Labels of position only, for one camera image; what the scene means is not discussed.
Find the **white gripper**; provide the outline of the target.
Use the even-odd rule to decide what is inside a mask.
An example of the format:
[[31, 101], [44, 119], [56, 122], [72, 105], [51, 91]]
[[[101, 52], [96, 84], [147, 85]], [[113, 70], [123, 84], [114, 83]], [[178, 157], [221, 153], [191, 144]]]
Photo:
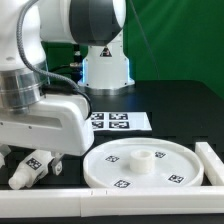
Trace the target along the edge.
[[80, 95], [48, 94], [31, 105], [26, 115], [0, 110], [0, 167], [11, 152], [8, 145], [12, 145], [56, 152], [51, 167], [53, 174], [59, 175], [63, 154], [81, 156], [93, 144], [87, 116], [88, 103]]

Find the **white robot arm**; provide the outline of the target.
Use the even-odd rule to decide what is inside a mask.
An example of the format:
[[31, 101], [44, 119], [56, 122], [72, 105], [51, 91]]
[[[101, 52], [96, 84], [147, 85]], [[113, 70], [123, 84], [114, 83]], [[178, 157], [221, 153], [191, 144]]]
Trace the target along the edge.
[[46, 91], [41, 43], [106, 46], [122, 30], [125, 0], [0, 0], [0, 144], [83, 155], [93, 144], [88, 97], [69, 79]]

